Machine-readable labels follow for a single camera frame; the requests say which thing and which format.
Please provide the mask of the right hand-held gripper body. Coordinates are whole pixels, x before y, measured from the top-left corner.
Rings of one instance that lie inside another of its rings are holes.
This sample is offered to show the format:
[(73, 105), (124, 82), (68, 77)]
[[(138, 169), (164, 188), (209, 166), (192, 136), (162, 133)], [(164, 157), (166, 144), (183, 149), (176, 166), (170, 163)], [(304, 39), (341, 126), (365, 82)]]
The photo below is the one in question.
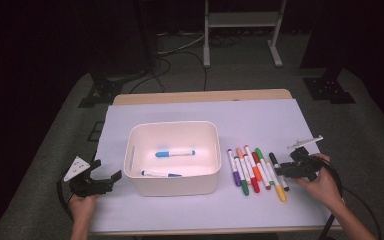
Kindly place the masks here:
[(314, 157), (310, 156), (306, 146), (322, 139), (323, 137), (319, 135), (311, 139), (297, 140), (293, 145), (288, 146), (288, 149), (292, 149), (290, 157), (293, 159), (293, 162), (287, 169), (287, 177), (307, 178), (309, 181), (314, 181), (317, 178), (317, 172), (321, 168), (321, 165)]

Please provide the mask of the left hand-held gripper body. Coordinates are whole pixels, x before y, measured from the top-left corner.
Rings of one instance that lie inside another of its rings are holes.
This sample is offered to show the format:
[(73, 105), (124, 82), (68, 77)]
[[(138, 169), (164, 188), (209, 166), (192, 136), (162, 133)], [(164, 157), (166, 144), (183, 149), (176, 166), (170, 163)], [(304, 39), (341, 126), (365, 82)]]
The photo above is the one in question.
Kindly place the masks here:
[(70, 190), (79, 197), (102, 195), (111, 192), (113, 185), (110, 178), (96, 180), (91, 177), (87, 169), (90, 163), (76, 156), (68, 171), (63, 176), (63, 181), (69, 183)]

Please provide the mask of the black stand base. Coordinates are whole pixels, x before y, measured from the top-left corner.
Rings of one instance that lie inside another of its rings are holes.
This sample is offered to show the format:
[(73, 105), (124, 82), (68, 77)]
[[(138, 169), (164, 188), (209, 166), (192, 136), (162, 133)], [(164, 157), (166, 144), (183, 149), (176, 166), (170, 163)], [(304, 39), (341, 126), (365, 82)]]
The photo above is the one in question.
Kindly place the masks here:
[(122, 91), (125, 82), (117, 78), (108, 78), (101, 74), (92, 74), (92, 87), (78, 107), (93, 108), (96, 104), (110, 104)]
[(303, 81), (314, 100), (329, 100), (331, 104), (354, 104), (355, 100), (338, 82), (341, 68), (327, 68), (320, 77), (307, 77)]

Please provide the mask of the person's right hand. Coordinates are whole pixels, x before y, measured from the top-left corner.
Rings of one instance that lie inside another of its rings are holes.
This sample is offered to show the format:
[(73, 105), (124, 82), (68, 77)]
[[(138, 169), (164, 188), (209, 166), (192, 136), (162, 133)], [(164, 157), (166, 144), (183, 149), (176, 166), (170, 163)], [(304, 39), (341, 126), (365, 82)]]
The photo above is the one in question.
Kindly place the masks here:
[(315, 180), (310, 181), (299, 178), (295, 179), (295, 182), (332, 213), (335, 213), (344, 205), (334, 178), (324, 167), (320, 169)]

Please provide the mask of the light blue marker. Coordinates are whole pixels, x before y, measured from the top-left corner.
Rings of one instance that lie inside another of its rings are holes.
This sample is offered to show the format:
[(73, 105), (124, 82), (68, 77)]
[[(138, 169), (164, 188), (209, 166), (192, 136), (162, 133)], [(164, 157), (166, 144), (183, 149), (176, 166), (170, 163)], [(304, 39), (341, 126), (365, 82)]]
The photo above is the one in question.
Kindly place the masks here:
[(186, 150), (168, 150), (168, 151), (158, 151), (155, 153), (157, 158), (173, 157), (173, 156), (193, 156), (196, 154), (196, 151), (193, 149)]

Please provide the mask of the dark blue marker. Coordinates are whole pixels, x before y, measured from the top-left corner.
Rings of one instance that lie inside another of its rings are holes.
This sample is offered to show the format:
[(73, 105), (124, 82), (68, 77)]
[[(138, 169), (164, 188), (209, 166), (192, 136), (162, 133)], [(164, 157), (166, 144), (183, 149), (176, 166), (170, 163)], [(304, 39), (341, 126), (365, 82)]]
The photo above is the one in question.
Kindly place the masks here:
[(174, 174), (174, 173), (162, 173), (162, 172), (156, 172), (156, 171), (146, 171), (143, 170), (141, 172), (142, 176), (149, 176), (149, 177), (182, 177), (180, 174)]

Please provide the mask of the orange marker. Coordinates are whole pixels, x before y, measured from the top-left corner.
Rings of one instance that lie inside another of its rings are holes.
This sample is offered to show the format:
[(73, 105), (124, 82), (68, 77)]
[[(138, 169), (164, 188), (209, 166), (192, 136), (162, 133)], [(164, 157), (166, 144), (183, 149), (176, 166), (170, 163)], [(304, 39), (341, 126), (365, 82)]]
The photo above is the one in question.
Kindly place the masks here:
[(249, 159), (249, 162), (251, 164), (251, 167), (252, 167), (252, 170), (253, 170), (255, 178), (257, 179), (257, 181), (262, 181), (261, 173), (260, 173), (256, 163), (254, 162), (253, 155), (252, 155), (252, 152), (250, 150), (250, 147), (248, 145), (245, 145), (244, 149), (245, 149), (245, 152), (246, 152), (246, 154), (248, 156), (248, 159)]

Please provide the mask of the black marker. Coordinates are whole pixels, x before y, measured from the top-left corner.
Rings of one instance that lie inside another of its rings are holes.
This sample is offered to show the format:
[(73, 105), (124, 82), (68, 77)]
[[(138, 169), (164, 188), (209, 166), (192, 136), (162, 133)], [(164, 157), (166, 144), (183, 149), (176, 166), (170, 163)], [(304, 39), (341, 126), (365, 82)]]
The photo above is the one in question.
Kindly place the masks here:
[(277, 178), (278, 178), (280, 184), (281, 184), (282, 187), (283, 187), (283, 190), (286, 191), (286, 192), (288, 192), (288, 191), (290, 190), (290, 188), (289, 188), (289, 185), (286, 183), (286, 181), (285, 181), (285, 179), (284, 179), (284, 176), (283, 176), (283, 175), (279, 175), (279, 174), (276, 172), (276, 170), (277, 170), (278, 168), (280, 168), (280, 165), (279, 165), (279, 163), (278, 163), (278, 161), (277, 161), (277, 158), (276, 158), (275, 154), (272, 153), (272, 152), (270, 152), (270, 153), (269, 153), (269, 158), (270, 158), (270, 160), (271, 160), (271, 162), (272, 162), (274, 172), (276, 173)]

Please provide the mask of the black floor frame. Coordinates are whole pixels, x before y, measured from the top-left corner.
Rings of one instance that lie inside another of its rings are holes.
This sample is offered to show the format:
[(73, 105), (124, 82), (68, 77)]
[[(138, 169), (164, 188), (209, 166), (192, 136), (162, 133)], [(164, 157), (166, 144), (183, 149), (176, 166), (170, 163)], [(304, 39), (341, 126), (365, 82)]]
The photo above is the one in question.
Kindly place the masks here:
[(90, 132), (88, 134), (87, 141), (88, 142), (98, 142), (100, 137), (101, 137), (103, 127), (104, 127), (103, 121), (95, 122), (92, 129), (90, 130)]

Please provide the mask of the white sheet covered board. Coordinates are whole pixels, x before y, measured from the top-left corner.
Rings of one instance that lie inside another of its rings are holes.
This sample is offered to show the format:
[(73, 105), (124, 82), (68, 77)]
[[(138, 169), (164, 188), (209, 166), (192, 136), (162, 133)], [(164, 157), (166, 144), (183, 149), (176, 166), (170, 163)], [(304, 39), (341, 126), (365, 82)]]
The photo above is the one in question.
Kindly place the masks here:
[(98, 144), (102, 165), (93, 177), (124, 172), (127, 141), (140, 124), (208, 121), (218, 131), (222, 166), (214, 192), (182, 196), (142, 196), (123, 174), (113, 192), (98, 200), (94, 233), (126, 235), (169, 233), (233, 233), (313, 230), (323, 227), (328, 210), (297, 184), (286, 202), (274, 189), (245, 196), (234, 183), (227, 150), (248, 145), (286, 162), (297, 140), (312, 137), (297, 102), (283, 100), (217, 101), (115, 105), (109, 107)]

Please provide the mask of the light green marker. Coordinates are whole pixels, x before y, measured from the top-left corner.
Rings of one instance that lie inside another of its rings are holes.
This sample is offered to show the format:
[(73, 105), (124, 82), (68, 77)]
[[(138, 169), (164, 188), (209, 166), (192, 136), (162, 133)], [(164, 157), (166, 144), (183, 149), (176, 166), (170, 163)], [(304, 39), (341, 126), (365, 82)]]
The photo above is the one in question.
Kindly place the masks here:
[(261, 150), (260, 150), (259, 148), (255, 148), (255, 152), (256, 152), (256, 154), (257, 154), (257, 156), (258, 156), (258, 159), (259, 159), (260, 162), (261, 162), (261, 165), (262, 165), (264, 174), (265, 174), (265, 176), (266, 176), (266, 179), (267, 179), (269, 185), (270, 185), (270, 186), (275, 186), (274, 180), (273, 180), (273, 178), (272, 178), (272, 175), (271, 175), (270, 172), (269, 172), (268, 165), (267, 165), (267, 163), (266, 163), (266, 161), (265, 161), (265, 159), (264, 159), (264, 156), (263, 156)]

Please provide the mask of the purple marker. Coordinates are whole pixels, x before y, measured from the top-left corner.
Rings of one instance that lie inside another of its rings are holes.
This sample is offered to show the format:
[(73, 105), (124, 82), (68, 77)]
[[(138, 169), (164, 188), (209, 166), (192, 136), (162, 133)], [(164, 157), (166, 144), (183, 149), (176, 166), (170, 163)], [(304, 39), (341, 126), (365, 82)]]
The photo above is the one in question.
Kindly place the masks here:
[(227, 150), (227, 155), (228, 155), (228, 158), (229, 158), (229, 162), (230, 162), (230, 166), (231, 166), (231, 170), (232, 170), (232, 174), (233, 174), (235, 185), (237, 187), (241, 187), (241, 179), (240, 179), (240, 176), (239, 176), (239, 171), (238, 171), (237, 166), (235, 164), (235, 160), (234, 160), (234, 157), (233, 157), (233, 152), (232, 152), (231, 149)]

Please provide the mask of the white plastic storage box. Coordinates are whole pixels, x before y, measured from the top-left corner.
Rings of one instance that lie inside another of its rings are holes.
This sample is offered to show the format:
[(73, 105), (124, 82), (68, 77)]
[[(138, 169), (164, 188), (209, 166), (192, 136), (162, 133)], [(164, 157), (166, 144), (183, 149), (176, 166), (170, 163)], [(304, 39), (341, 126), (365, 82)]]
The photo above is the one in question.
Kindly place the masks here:
[[(193, 156), (155, 157), (158, 151), (193, 149)], [(216, 126), (208, 121), (148, 123), (135, 126), (129, 135), (124, 173), (142, 196), (209, 194), (218, 185), (222, 166)], [(182, 177), (149, 177), (156, 171)]]

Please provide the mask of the peach marker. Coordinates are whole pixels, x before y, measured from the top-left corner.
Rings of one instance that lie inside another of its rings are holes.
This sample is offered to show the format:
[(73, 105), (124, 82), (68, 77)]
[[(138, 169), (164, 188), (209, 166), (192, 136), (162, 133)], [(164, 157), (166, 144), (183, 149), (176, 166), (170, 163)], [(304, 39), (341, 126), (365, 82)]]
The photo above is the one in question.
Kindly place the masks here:
[(242, 172), (243, 172), (243, 175), (245, 177), (245, 180), (246, 180), (248, 185), (251, 185), (251, 178), (250, 178), (250, 175), (249, 175), (249, 172), (248, 172), (248, 168), (247, 168), (246, 163), (245, 163), (244, 154), (242, 152), (242, 149), (241, 148), (237, 148), (236, 149), (236, 153), (237, 153), (237, 156), (239, 158), (240, 165), (241, 165)]

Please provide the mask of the person's left hand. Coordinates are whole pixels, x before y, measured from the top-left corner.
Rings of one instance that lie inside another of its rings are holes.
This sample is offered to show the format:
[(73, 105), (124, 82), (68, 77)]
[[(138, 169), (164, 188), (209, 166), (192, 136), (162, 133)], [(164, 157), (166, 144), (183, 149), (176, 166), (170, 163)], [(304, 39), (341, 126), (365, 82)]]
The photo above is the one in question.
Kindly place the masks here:
[(92, 221), (95, 211), (97, 195), (87, 197), (79, 197), (73, 195), (69, 201), (69, 209), (71, 211), (75, 225), (88, 227)]

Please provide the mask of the white metal frame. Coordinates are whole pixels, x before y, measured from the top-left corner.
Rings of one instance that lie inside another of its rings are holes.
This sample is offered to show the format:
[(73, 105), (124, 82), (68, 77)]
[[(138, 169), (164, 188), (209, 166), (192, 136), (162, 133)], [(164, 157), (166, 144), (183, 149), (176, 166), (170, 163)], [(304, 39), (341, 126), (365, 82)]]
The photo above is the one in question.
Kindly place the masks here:
[(233, 12), (233, 13), (211, 13), (209, 11), (209, 0), (204, 5), (204, 44), (203, 44), (203, 66), (210, 67), (210, 43), (209, 34), (213, 28), (255, 28), (273, 27), (272, 37), (267, 41), (274, 65), (282, 67), (283, 63), (277, 50), (277, 40), (282, 25), (287, 0), (281, 0), (278, 11), (271, 12)]

